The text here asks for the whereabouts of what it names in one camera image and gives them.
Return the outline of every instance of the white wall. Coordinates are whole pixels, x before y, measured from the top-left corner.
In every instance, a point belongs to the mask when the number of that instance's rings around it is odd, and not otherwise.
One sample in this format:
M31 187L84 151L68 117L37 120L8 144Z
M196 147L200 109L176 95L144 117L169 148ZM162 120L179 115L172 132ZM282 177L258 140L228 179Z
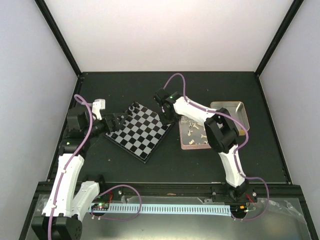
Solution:
M320 235L320 0L304 1L261 75L286 163Z
M82 71L255 71L293 0L46 0Z
M19 239L46 180L76 75L34 0L1 3L0 239Z

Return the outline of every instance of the red wire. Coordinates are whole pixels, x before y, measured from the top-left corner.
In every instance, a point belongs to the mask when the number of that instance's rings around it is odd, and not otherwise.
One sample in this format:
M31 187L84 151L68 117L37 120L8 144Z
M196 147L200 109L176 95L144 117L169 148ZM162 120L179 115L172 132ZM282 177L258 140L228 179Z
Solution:
M249 199L249 201L251 203L253 203L253 205L256 207L256 204L254 203L254 201L252 201L252 199L249 197L249 195L246 193L245 196Z
M113 194L112 194L112 192L108 192L108 194L109 194L109 204L111 203L111 200L112 200L112 198L113 198Z

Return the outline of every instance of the black metal frame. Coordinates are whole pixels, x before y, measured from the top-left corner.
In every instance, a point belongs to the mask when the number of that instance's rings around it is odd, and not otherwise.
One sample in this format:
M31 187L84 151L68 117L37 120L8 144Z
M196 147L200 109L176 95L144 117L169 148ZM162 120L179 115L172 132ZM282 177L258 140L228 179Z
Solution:
M27 213L27 217L25 219L21 235L19 240L24 240L27 236L28 229L34 214L34 210L37 205L37 201L40 195L50 195L51 190L53 188L53 181L45 181L45 182L39 182L35 194L33 196L31 206L29 208L29 211ZM106 187L109 189L111 187L114 187L115 185L118 185L120 183L106 183ZM208 198L213 196L213 192L217 193L213 197L214 202L226 202L227 204L231 204L232 202L228 202L225 199L225 196L219 195L219 191L223 191L225 189L225 186L223 184L157 184L157 183L131 183L131 186L136 188L138 192L140 192L143 196L158 196L158 197L167 197L168 194L172 196L177 197L199 197L199 198ZM81 183L78 182L75 188L75 192L77 193L80 189ZM318 240L318 235L315 229L315 226L313 224L305 197L303 195L303 192L301 190L301 187L299 185L292 185L292 184L269 184L269 194L271 198L296 198L299 200L301 209L304 215L304 218L307 223L307 227L309 229L311 239ZM256 193L256 196L259 198L266 198L266 189L263 184L250 184L250 188L252 191ZM125 196L134 196L135 193L129 189L129 188L123 188L122 195ZM113 196L115 199L120 199L120 196L118 194L118 189L113 191Z
M56 24L56 21L55 21L54 17L52 16L46 2L44 0L34 0L34 1L38 5L44 19L48 23L53 35L55 36L62 51L64 52L64 55L68 59L71 67L73 68L74 73L79 77L82 72L81 72L80 68L78 67L78 64L76 63L76 60L75 60L74 56L72 55L64 37L62 36L62 33L60 32L58 25Z
M265 69L266 65L268 64L272 54L276 50L278 44L280 43L282 37L284 36L285 32L287 31L290 23L294 19L296 13L298 12L301 4L304 0L293 0L288 12L286 13L282 23L280 24L278 30L276 31L268 49L266 50L258 68L255 71L255 74L259 77L263 70Z
M65 56L67 57L69 63L71 64L75 74L78 76L77 79L77 83L76 86L74 88L74 94L77 94L80 92L84 77L82 76L82 72L79 69L66 41L64 40L53 16L51 15L48 6L46 5L44 0L34 0L36 2L36 4L38 5L40 11L42 12L45 20L47 21L49 27L51 28L56 40L58 41L58 43L60 44ZM307 222L307 226L309 229L309 232L311 234L311 237L313 240L318 240L318 235L315 229L315 226L313 224L306 200L304 198L303 192L300 188L300 186L298 185L292 185L291 184L291 177L289 174L289 170L287 168L287 164L285 161L285 158L283 156L281 147L280 147L280 143L279 143L279 139L277 137L277 133L275 130L275 126L273 124L272 121L272 117L268 108L268 104L261 86L261 82L259 79L259 76L261 75L262 71L264 70L264 68L266 67L269 59L271 58L273 52L275 51L277 45L279 44L280 40L282 39L283 35L285 34L286 30L288 29L291 21L293 20L295 14L297 13L297 11L299 10L301 4L303 3L304 0L294 0L292 2L291 7L289 8L287 14L285 15L280 27L278 28L273 40L271 41L266 53L264 54L257 70L255 71L255 74L257 76L256 80L257 80L257 84L259 85L261 94L263 96L264 99L264 104L266 106L267 109L267 114L269 116L269 120L270 123L272 125L272 129L273 129L273 133L274 136L276 138L276 142L277 142L277 147L280 151L281 154L281 158L283 161L283 166L284 166L284 173L287 176L288 179L288 184L269 184L269 191L270 191L270 197L271 198L298 198L303 214L304 214L304 218L306 219ZM69 105L69 109L74 107L76 105L76 101L72 98L70 105ZM53 182L54 182L54 178L55 178L55 168L57 167L57 160L58 160L58 145L59 142L61 141L61 139L64 136L65 133L65 128L66 128L66 121L63 124L62 127L62 131L59 137L59 141L56 147L56 151L54 153L53 156L53 160L51 163L51 167L49 170L49 174L47 176L47 182L39 182L35 194L33 196L33 199L31 201L31 205L29 208L29 211L27 213L27 217L25 219L22 231L21 231L21 235L20 235L20 240L24 240L26 238L29 226L30 226L30 222L32 220L33 217L33 213L39 198L39 195L45 194L45 195L49 195L51 193L52 187L53 187ZM107 187L113 187L117 184L121 184L121 183L106 183ZM81 183L79 182L76 186L75 191L77 192L80 188ZM140 193L142 193L142 195L144 196L168 196L168 193L170 193L171 195L176 195L176 196L197 196L197 197L209 197L213 195L214 191L219 191L222 188L224 188L225 186L223 184L148 184L148 183L132 183L131 184L133 187L135 187ZM263 184L250 184L250 188L254 189L254 192L257 193L258 197L266 197L266 189L263 186ZM133 195L134 193L131 192L129 189L123 189L122 190L123 194L125 195ZM219 196L216 195L215 196L215 200L218 201L223 201L223 202L228 202L228 200L226 199L225 196Z

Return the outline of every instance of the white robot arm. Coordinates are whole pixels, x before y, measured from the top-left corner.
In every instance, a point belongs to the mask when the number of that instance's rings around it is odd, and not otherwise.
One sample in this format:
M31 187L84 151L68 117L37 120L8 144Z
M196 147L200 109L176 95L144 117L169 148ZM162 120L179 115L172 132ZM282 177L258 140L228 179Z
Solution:
M93 123L89 137L100 133L118 131L128 117L127 113L105 113L105 100L96 99L92 104ZM106 189L102 175L94 180L85 181L74 197L81 167L84 164L90 142L86 141L78 155L75 155L65 169L75 150L83 142L88 133L89 119L86 108L79 105L69 109L67 113L68 132L59 144L58 170L48 202L42 216L34 216L31 227L39 240L48 239L48 225L51 228L52 240L77 240L81 236L82 221L91 203L100 192ZM52 223L49 219L53 210Z
M168 94L163 88L159 89L154 99L161 106L162 111L159 113L162 124L176 122L181 116L186 116L205 127L208 143L216 152L218 152L224 170L225 179L230 188L234 191L236 197L242 195L246 190L245 176L238 152L234 155L235 149L238 147L237 137L239 132L235 123L229 119L217 116L211 111L229 114L225 109L213 109L200 105L190 99L186 99L179 93Z

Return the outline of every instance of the black work surface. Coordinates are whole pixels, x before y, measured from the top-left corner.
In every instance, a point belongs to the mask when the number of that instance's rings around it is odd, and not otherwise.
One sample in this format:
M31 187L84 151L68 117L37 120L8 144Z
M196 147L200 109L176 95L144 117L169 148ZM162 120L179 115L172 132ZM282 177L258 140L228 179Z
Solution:
M123 112L133 101L158 112L153 99L172 72L99 72L85 73L80 95L88 102L105 99L109 113ZM249 142L239 151L242 168L249 177L258 176L268 183L286 183L283 162L272 131L259 84L253 72L184 72L186 95L204 106L213 101L241 101L249 120ZM182 92L176 76L168 85L169 93ZM163 139L147 164L116 146L105 137L91 140L79 174L103 174L107 182L136 183L216 183L225 180L219 155L212 149L182 150L179 125Z

